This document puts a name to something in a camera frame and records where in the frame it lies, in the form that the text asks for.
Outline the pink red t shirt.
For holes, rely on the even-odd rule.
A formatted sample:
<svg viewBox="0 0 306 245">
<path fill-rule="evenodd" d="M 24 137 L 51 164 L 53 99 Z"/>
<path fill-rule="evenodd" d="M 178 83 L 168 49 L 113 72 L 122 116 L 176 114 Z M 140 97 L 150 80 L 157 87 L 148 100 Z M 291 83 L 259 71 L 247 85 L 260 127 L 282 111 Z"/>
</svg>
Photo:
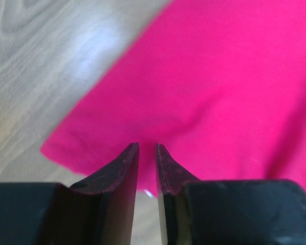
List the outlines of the pink red t shirt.
<svg viewBox="0 0 306 245">
<path fill-rule="evenodd" d="M 306 190 L 306 1 L 173 1 L 43 144 L 90 175 L 140 145 L 203 180 L 290 179 Z"/>
</svg>

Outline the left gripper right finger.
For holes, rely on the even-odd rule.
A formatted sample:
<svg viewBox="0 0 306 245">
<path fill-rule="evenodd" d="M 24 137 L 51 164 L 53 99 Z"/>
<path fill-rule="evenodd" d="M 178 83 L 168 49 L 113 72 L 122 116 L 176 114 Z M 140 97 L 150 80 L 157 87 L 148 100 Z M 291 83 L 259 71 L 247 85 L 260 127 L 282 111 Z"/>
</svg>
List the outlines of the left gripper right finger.
<svg viewBox="0 0 306 245">
<path fill-rule="evenodd" d="M 201 181 L 156 145 L 156 178 L 162 244 L 206 244 L 206 197 Z"/>
</svg>

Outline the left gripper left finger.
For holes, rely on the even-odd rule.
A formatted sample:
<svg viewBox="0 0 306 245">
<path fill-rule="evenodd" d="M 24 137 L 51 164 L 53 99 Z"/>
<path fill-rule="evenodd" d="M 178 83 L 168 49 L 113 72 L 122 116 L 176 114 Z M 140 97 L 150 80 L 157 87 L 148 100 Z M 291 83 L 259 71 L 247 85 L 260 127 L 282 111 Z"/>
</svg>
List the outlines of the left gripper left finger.
<svg viewBox="0 0 306 245">
<path fill-rule="evenodd" d="M 112 162 L 66 187 L 38 183 L 45 204 L 32 244 L 130 243 L 139 145 L 129 144 Z"/>
</svg>

